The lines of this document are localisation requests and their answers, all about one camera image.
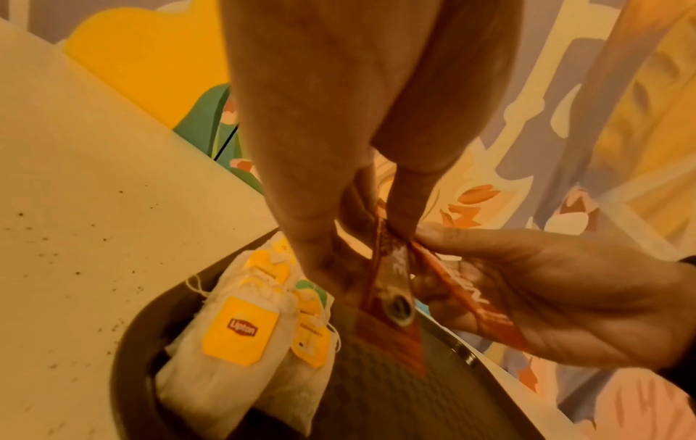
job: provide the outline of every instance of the hand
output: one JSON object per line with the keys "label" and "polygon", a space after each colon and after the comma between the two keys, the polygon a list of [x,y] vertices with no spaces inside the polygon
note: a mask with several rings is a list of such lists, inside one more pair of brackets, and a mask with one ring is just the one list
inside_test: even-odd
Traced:
{"label": "hand", "polygon": [[410,238],[432,188],[505,91],[522,2],[221,0],[240,134],[306,275],[354,303],[371,244],[372,146],[397,164]]}
{"label": "hand", "polygon": [[[696,268],[618,244],[532,230],[419,228],[522,330],[532,354],[569,365],[666,368],[696,336]],[[431,278],[416,296],[442,325],[476,321]]]}

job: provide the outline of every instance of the mural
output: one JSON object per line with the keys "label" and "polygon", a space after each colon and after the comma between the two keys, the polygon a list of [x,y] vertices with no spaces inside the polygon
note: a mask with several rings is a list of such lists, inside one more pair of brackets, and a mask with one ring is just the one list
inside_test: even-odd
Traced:
{"label": "mural", "polygon": [[[598,235],[666,260],[696,254],[693,4],[526,0],[504,101],[436,187],[425,220]],[[0,17],[61,46],[261,192],[239,140],[218,14],[217,0],[0,0]],[[394,172],[377,158],[382,198]],[[696,437],[685,395],[651,372],[556,365],[461,336],[591,439]]]}

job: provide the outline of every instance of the tea bag string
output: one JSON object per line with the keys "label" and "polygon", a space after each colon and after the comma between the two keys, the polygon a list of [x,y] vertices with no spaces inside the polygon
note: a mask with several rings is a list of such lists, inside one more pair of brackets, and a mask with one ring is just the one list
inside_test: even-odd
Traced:
{"label": "tea bag string", "polygon": [[[198,285],[197,287],[194,287],[191,285],[192,278],[194,280],[196,280],[196,284]],[[206,292],[205,290],[203,290],[203,284],[201,282],[201,277],[199,277],[198,274],[192,275],[186,279],[186,287],[188,287],[192,291],[196,292],[197,294],[202,295],[204,298],[207,298],[210,295],[210,292]]]}
{"label": "tea bag string", "polygon": [[340,352],[340,351],[341,351],[341,347],[342,347],[342,345],[341,345],[341,334],[339,333],[338,330],[336,330],[336,327],[334,327],[334,325],[331,324],[331,323],[326,323],[326,327],[328,327],[329,330],[333,331],[333,332],[336,334],[336,336],[338,336],[339,340],[336,342],[336,353]]}

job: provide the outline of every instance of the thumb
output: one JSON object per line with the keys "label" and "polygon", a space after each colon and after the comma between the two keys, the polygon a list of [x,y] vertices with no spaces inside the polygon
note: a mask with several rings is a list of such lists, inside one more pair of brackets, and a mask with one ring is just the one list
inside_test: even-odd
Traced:
{"label": "thumb", "polygon": [[537,253],[546,234],[530,229],[460,229],[437,223],[418,226],[416,238],[438,254],[505,261]]}
{"label": "thumb", "polygon": [[421,173],[397,167],[397,174],[386,200],[389,226],[406,240],[413,238],[430,194],[443,173]]}

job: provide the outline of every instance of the lipton logo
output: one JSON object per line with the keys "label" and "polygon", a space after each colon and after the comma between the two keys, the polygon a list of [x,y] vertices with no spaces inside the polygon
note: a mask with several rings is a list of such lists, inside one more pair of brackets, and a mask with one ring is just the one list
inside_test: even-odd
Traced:
{"label": "lipton logo", "polygon": [[227,328],[240,336],[256,336],[256,332],[258,331],[258,327],[254,324],[236,318],[230,320],[230,323],[227,324]]}

